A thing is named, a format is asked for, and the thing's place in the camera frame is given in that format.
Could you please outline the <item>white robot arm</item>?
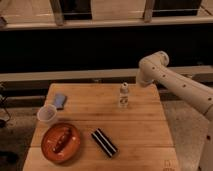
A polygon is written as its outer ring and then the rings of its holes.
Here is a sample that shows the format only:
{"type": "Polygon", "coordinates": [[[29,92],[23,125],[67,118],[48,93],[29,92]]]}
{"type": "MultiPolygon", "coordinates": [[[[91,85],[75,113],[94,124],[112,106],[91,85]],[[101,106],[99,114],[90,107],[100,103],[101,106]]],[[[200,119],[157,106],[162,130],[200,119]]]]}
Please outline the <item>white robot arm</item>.
{"type": "Polygon", "coordinates": [[[168,69],[168,64],[169,56],[164,51],[143,57],[136,82],[141,87],[159,82],[209,121],[197,171],[213,171],[213,89],[168,69]]]}

